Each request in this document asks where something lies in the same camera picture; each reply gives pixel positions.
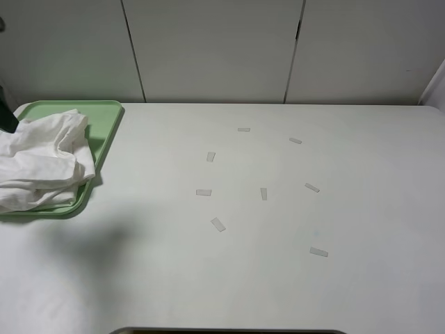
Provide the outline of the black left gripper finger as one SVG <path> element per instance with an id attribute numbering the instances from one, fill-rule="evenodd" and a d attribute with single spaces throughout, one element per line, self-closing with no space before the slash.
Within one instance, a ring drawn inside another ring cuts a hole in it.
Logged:
<path id="1" fill-rule="evenodd" d="M 0 128 L 4 132 L 14 134 L 17 130 L 19 120 L 15 117 L 13 112 L 6 104 L 6 98 L 2 86 L 0 87 L 0 96 Z"/>

